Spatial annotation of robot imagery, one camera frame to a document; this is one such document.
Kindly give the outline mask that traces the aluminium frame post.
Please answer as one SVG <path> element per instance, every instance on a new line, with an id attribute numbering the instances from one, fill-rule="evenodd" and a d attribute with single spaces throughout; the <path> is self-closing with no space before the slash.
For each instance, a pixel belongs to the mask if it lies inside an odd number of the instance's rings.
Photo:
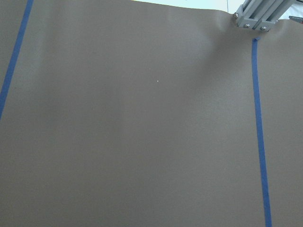
<path id="1" fill-rule="evenodd" d="M 237 27 L 268 32 L 301 0 L 246 0 L 233 14 Z"/>

